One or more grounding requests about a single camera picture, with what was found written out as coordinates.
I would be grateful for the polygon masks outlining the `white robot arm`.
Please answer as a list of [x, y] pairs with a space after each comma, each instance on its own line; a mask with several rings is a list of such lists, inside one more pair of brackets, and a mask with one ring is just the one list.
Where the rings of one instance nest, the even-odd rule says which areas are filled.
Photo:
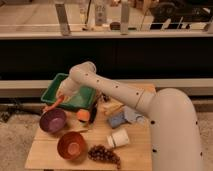
[[73, 66], [59, 91], [72, 96], [83, 85], [113, 97], [150, 120], [152, 171], [204, 171], [195, 107], [184, 92], [165, 88], [152, 93], [131, 87], [97, 75], [90, 61]]

